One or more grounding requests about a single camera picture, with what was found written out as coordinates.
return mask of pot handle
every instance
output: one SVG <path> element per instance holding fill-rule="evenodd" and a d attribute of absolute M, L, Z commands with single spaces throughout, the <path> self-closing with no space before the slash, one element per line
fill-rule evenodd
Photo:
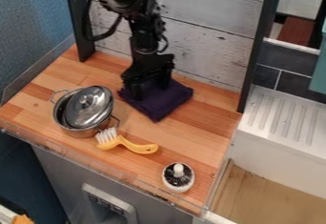
<path fill-rule="evenodd" d="M 52 104 L 55 104 L 56 101 L 54 101 L 54 97 L 55 97 L 56 94 L 58 94 L 58 93 L 60 93 L 60 92 L 66 92 L 66 93 L 68 93 L 69 90 L 64 89 L 64 90 L 60 90 L 60 91 L 55 91 L 55 92 L 53 92 L 53 94 L 51 95 L 51 98 L 50 98 L 50 102 L 52 102 Z"/>
<path fill-rule="evenodd" d="M 120 127 L 120 119 L 115 117 L 114 115 L 111 115 L 111 118 L 116 120 L 115 128 L 118 129 Z"/>

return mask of brush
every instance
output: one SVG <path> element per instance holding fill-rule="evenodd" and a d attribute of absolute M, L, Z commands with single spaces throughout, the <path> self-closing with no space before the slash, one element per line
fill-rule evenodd
<path fill-rule="evenodd" d="M 184 193 L 194 184 L 194 170 L 184 163 L 173 163 L 163 170 L 162 179 L 170 190 Z"/>
<path fill-rule="evenodd" d="M 98 142 L 96 147 L 102 151 L 113 149 L 119 144 L 134 153 L 149 154 L 155 153 L 158 150 L 158 145 L 156 144 L 138 145 L 130 142 L 123 135 L 117 134 L 116 128 L 108 128 L 99 132 L 95 137 Z"/>

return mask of metal pot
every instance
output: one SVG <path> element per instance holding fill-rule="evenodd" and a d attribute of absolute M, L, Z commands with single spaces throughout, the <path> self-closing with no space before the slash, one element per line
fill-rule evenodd
<path fill-rule="evenodd" d="M 66 94 L 55 102 L 54 97 L 60 92 Z M 91 86 L 74 91 L 57 91 L 50 101 L 54 104 L 54 121 L 72 137 L 92 137 L 108 128 L 112 118 L 116 120 L 116 127 L 120 122 L 112 115 L 113 96 L 106 87 Z"/>

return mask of pot lid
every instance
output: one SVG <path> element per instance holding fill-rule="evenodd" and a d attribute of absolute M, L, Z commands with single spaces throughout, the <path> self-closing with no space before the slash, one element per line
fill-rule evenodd
<path fill-rule="evenodd" d="M 67 124 L 84 129 L 101 123 L 113 110 L 112 92 L 101 86 L 87 87 L 68 102 L 64 115 Z"/>

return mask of white bristles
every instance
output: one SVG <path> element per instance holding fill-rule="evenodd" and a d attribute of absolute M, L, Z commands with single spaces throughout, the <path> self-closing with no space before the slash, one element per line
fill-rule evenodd
<path fill-rule="evenodd" d="M 117 137 L 116 128 L 109 128 L 102 132 L 99 132 L 95 138 L 99 144 L 106 144 L 114 140 Z"/>

